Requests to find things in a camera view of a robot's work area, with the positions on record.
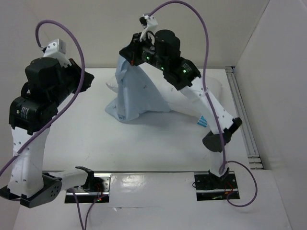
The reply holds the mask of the light blue pillowcase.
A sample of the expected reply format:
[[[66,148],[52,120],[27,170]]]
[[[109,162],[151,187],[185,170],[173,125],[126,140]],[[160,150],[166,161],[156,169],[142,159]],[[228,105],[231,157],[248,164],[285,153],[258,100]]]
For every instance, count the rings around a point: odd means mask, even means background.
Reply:
[[[146,112],[170,112],[158,88],[139,66],[132,66],[119,56],[115,75],[106,82],[117,94],[105,112],[120,122],[128,122]]]

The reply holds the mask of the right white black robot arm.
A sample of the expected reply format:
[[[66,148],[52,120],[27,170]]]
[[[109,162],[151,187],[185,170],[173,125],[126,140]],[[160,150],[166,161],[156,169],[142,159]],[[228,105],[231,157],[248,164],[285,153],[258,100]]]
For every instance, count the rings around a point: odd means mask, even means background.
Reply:
[[[160,30],[151,39],[146,33],[132,36],[131,42],[119,54],[132,66],[143,63],[162,71],[164,79],[181,92],[205,118],[210,132],[203,138],[203,145],[211,152],[209,182],[215,188],[226,182],[225,146],[242,125],[239,117],[230,115],[205,87],[201,73],[192,61],[181,56],[180,39],[170,30]]]

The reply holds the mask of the white pillow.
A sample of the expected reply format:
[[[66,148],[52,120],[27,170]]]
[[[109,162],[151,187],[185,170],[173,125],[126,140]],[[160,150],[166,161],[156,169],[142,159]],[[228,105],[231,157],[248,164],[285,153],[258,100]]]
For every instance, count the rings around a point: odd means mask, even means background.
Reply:
[[[161,77],[152,78],[152,82],[161,94],[165,93],[167,89],[171,90],[172,88],[172,85]],[[111,91],[118,93],[118,83],[115,76],[109,79],[106,82],[106,85]],[[222,92],[222,84],[217,79],[208,76],[206,77],[206,86],[209,88],[212,94],[219,99]]]

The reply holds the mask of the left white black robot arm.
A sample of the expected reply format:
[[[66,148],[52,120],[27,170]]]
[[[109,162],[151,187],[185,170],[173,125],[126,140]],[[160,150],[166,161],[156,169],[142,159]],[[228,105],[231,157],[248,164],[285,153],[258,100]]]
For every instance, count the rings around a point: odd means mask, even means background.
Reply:
[[[85,167],[56,173],[42,169],[50,121],[59,115],[58,108],[67,97],[91,86],[94,76],[82,71],[74,61],[63,67],[51,57],[33,60],[25,74],[27,82],[21,95],[10,106],[12,173],[0,195],[34,208],[53,201],[62,190],[79,186],[90,191],[94,187],[94,173]]]

